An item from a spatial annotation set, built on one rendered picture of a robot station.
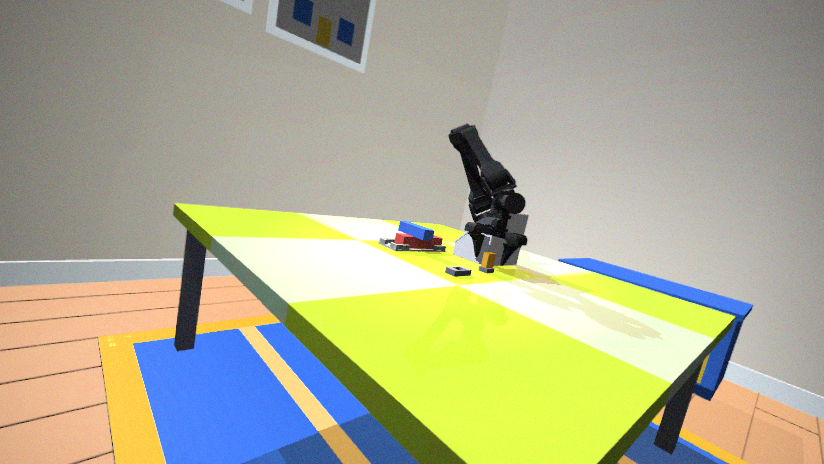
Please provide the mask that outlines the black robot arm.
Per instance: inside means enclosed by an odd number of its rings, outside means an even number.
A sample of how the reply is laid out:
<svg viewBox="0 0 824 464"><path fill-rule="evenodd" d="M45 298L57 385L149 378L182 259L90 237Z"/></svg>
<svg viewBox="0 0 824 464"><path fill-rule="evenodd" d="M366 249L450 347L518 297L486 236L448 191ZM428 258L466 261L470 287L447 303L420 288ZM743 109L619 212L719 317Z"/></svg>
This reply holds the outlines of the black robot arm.
<svg viewBox="0 0 824 464"><path fill-rule="evenodd" d="M465 124L452 129L449 140L461 155L470 187L469 208L477 233L490 235L495 231L503 231L501 214L497 214L497 217L492 217L487 212L476 214L490 208L511 214L520 213L525 207L525 199L514 192L513 188L517 187L514 178L500 162L492 159L478 136L475 125Z"/></svg>

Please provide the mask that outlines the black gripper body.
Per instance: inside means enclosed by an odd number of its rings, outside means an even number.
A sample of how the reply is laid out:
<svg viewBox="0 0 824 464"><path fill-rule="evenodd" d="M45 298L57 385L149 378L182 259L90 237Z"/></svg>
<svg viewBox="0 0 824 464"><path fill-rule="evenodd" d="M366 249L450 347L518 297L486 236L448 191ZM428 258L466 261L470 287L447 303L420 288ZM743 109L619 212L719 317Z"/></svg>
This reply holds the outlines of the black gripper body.
<svg viewBox="0 0 824 464"><path fill-rule="evenodd" d="M511 216L509 216L509 213L504 212L504 211L491 209L491 208L490 208L490 212L487 211L487 213L488 214L491 213L492 217L497 217L497 214L501 214L501 217L502 217L502 220L503 220L503 231L495 231L490 235L505 239L507 244L511 244L511 245L514 245L514 246L526 246L527 237L525 235L521 235L521 234L517 234L517 233L507 233L508 232L508 229L506 229L507 222L508 222L508 219L511 219ZM476 227L475 222L468 222L465 225L464 230L469 231L469 233L472 233L472 234L480 234L481 235L481 233L477 233L477 227ZM497 234L499 234L499 235L497 235Z"/></svg>

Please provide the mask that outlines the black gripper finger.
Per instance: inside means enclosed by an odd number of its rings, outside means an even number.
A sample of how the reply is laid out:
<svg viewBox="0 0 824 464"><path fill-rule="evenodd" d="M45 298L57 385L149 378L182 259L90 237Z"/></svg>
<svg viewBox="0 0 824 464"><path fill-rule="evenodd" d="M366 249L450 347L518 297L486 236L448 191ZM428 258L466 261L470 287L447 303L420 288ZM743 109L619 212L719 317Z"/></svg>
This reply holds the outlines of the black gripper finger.
<svg viewBox="0 0 824 464"><path fill-rule="evenodd" d="M469 232L467 232L467 234L469 234L472 238L473 246L474 246L474 254L475 254L475 257L478 257L485 235L483 235L483 234L481 234L481 235L480 234L472 234L472 233L469 233Z"/></svg>
<svg viewBox="0 0 824 464"><path fill-rule="evenodd" d="M503 250L500 266L503 266L505 264L505 262L508 260L508 258L512 255L512 253L518 247L521 247L521 246L514 246L514 245L511 245L511 244L507 244L507 243L503 243L503 246L504 246L504 250Z"/></svg>

